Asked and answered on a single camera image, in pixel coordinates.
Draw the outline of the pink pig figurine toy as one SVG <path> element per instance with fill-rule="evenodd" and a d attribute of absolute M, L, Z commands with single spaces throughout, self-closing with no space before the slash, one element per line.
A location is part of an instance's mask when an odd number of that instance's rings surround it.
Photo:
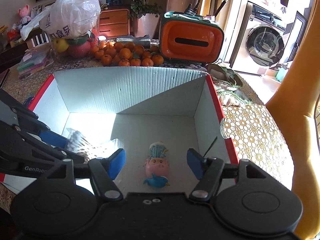
<path fill-rule="evenodd" d="M 167 160 L 168 149 L 163 142 L 154 142 L 149 147 L 150 154 L 145 161 L 146 178 L 143 184 L 161 189 L 169 186 L 170 165 Z"/>

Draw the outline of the red cardboard box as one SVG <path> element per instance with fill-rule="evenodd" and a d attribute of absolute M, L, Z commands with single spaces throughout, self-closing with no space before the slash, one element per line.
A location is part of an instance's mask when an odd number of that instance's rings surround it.
<path fill-rule="evenodd" d="M 236 164 L 231 139 L 222 133 L 224 117 L 211 76 L 202 71 L 159 67 L 95 67 L 50 75 L 27 109 L 51 131 L 68 137 L 67 128 L 95 142 L 119 139 L 125 164 L 116 179 L 123 195 L 191 193 L 198 180 L 187 164 L 193 148 L 205 158 Z M 154 142 L 165 143 L 169 186 L 143 184 L 145 161 Z M 4 174 L 15 193 L 38 177 Z M 76 183 L 91 190 L 87 163 L 76 169 Z"/>

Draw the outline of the yellow apple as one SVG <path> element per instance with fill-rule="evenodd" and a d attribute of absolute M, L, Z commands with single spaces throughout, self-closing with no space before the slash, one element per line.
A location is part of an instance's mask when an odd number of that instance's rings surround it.
<path fill-rule="evenodd" d="M 58 53 L 63 53 L 69 47 L 68 42 L 64 38 L 54 38 L 52 40 L 53 47 Z"/>

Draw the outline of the white router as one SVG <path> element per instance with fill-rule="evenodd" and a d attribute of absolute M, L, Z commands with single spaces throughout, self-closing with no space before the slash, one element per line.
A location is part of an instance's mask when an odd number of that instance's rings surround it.
<path fill-rule="evenodd" d="M 44 43 L 49 43 L 50 40 L 46 33 L 40 33 L 37 35 L 34 35 L 29 41 L 28 41 L 28 47 L 29 48 L 35 48 L 37 46 L 40 46 Z"/>

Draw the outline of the yellow giraffe plush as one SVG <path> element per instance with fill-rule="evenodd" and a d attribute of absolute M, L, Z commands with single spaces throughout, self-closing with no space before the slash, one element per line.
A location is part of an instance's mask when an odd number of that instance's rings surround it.
<path fill-rule="evenodd" d="M 289 71 L 266 107 L 290 150 L 292 191 L 303 203 L 295 229 L 300 239 L 319 233 L 319 145 L 313 117 L 319 98 L 319 0 Z"/>

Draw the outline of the pile of oranges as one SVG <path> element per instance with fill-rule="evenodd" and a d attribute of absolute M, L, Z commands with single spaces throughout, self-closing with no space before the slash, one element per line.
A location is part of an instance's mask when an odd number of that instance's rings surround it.
<path fill-rule="evenodd" d="M 164 63 L 158 46 L 145 49 L 133 42 L 101 41 L 89 50 L 88 55 L 105 67 L 153 67 Z"/>

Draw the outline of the white plastic fruit bag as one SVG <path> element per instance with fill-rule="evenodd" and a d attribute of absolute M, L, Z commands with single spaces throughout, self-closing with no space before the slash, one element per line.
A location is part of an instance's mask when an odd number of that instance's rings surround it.
<path fill-rule="evenodd" d="M 26 40 L 35 25 L 50 38 L 73 39 L 92 30 L 100 16 L 99 0 L 56 0 L 20 30 Z"/>

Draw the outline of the pink teddy bear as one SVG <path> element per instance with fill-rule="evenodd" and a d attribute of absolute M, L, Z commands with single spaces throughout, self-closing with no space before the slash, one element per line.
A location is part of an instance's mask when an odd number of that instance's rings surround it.
<path fill-rule="evenodd" d="M 29 5 L 26 4 L 23 8 L 18 9 L 17 13 L 20 16 L 20 24 L 26 24 L 31 20 L 29 16 Z"/>

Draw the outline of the wooden tv cabinet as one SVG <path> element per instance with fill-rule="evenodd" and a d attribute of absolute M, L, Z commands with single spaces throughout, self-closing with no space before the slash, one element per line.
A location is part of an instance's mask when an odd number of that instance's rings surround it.
<path fill-rule="evenodd" d="M 115 38 L 130 35 L 130 10 L 125 6 L 103 9 L 98 20 L 99 36 Z"/>

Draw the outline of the washing machine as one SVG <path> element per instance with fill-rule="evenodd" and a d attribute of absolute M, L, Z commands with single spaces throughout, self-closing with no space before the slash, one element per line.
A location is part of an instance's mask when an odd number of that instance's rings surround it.
<path fill-rule="evenodd" d="M 247 2 L 238 37 L 230 57 L 232 70 L 265 75 L 279 63 L 293 58 L 307 20 L 300 12 L 287 33 L 285 22 L 265 8 Z"/>

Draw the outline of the green potted plant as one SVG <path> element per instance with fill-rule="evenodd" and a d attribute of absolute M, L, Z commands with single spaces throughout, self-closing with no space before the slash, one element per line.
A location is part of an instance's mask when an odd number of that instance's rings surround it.
<path fill-rule="evenodd" d="M 149 0 L 128 0 L 130 2 L 130 18 L 140 19 L 147 14 L 152 14 L 158 18 L 161 14 L 161 6 L 157 3 L 149 4 Z"/>

